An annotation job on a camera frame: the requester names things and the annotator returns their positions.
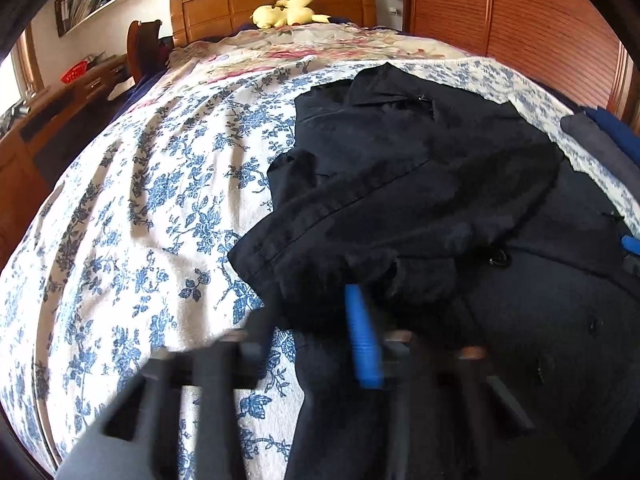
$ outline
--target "window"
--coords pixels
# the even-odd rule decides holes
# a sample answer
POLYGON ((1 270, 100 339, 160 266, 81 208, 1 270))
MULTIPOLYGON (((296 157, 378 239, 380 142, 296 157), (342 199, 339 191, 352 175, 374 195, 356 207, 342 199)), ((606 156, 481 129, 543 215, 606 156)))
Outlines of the window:
POLYGON ((22 99, 12 57, 9 54, 0 64, 0 114, 3 114, 22 99))
POLYGON ((18 101, 29 100, 43 90, 29 24, 11 54, 0 64, 0 115, 18 101))

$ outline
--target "coat button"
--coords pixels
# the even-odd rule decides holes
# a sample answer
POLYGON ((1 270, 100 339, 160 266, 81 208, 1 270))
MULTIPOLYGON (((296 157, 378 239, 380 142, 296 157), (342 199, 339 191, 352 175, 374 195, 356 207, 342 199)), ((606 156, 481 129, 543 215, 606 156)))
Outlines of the coat button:
POLYGON ((489 264, 494 267, 509 267, 511 257, 504 250, 493 248, 489 254, 489 264))
POLYGON ((543 355, 536 360, 536 375, 540 384, 544 385, 555 370, 556 360, 551 355, 543 355))
POLYGON ((603 325, 603 322, 601 319, 597 318, 597 317, 592 317, 589 320, 589 333, 593 336, 593 337, 597 337, 600 335, 600 329, 603 325))

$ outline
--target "wooden cabinet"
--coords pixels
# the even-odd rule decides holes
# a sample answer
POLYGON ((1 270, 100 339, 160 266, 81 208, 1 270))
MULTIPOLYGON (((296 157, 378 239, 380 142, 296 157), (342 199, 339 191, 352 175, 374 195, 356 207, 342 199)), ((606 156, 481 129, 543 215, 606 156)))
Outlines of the wooden cabinet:
POLYGON ((404 0, 405 30, 495 57, 578 104, 629 110, 633 63, 589 0, 404 0))
POLYGON ((0 142, 0 269, 49 192, 25 143, 20 136, 9 133, 0 142))

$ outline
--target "wooden chair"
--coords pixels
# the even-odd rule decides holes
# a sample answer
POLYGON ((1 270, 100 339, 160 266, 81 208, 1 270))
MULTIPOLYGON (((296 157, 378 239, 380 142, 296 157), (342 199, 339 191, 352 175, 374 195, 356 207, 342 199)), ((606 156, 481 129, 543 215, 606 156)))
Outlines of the wooden chair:
POLYGON ((162 25, 160 20, 131 22, 129 25, 127 62, 129 72, 136 83, 145 75, 154 74, 164 68, 164 60, 161 59, 161 42, 158 40, 160 25, 162 25))

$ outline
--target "blue floral bedspread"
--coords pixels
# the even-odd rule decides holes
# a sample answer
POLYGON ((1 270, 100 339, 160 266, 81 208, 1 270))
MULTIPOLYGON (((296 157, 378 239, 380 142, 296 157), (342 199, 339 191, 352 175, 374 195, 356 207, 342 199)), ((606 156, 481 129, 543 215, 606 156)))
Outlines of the blue floral bedspread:
MULTIPOLYGON (((43 204, 0 277, 0 392, 18 436, 55 471, 87 425, 164 345, 202 346, 260 307, 226 254, 271 210, 266 170, 294 142, 293 99, 383 61, 314 56, 202 84, 169 70, 91 143, 43 204)), ((628 190, 559 128, 569 113, 491 59, 396 60, 407 72, 511 100, 609 195, 635 234, 628 190)), ((292 336, 278 332, 266 377, 238 391, 251 475, 281 480, 303 394, 292 336)), ((197 391, 180 422, 180 476, 194 476, 197 391)))

